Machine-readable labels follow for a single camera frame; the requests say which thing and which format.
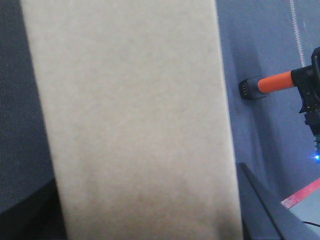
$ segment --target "orange tool handle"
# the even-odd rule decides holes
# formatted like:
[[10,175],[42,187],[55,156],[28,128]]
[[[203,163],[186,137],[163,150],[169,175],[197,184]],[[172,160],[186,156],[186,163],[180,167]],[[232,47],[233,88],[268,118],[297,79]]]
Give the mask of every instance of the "orange tool handle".
[[292,78],[291,71],[287,71],[274,76],[262,78],[258,82],[259,90],[264,93],[272,93],[283,89],[289,89],[295,87]]

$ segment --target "blue fabric surface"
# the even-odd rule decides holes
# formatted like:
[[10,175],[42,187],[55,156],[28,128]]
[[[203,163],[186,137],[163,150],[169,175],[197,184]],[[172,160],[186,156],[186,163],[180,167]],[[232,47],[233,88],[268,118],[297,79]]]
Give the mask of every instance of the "blue fabric surface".
[[[306,64],[320,46],[320,1],[295,1]],[[279,199],[320,178],[314,137],[304,124],[296,88],[242,100],[238,83],[301,68],[290,1],[217,0],[231,128],[244,162]]]

